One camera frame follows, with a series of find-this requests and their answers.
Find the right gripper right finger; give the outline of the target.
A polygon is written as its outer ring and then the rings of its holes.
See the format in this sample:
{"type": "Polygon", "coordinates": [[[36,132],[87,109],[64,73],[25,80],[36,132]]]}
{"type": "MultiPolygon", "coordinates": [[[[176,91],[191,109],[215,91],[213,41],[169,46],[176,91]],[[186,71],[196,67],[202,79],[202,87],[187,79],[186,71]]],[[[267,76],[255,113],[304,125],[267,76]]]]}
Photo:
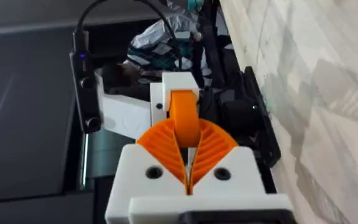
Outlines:
{"type": "Polygon", "coordinates": [[[200,140],[190,176],[190,195],[264,194],[264,184],[251,148],[239,146],[218,125],[200,119],[200,140]]]}

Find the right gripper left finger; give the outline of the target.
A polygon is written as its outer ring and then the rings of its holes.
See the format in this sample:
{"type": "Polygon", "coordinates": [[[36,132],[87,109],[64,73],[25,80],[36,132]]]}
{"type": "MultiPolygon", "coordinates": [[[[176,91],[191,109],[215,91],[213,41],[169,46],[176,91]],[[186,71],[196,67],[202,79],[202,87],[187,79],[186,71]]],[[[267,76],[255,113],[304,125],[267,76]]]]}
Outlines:
{"type": "Polygon", "coordinates": [[[174,123],[154,124],[134,144],[122,148],[105,211],[107,223],[129,223],[131,200],[174,197],[187,193],[186,171],[174,123]]]}

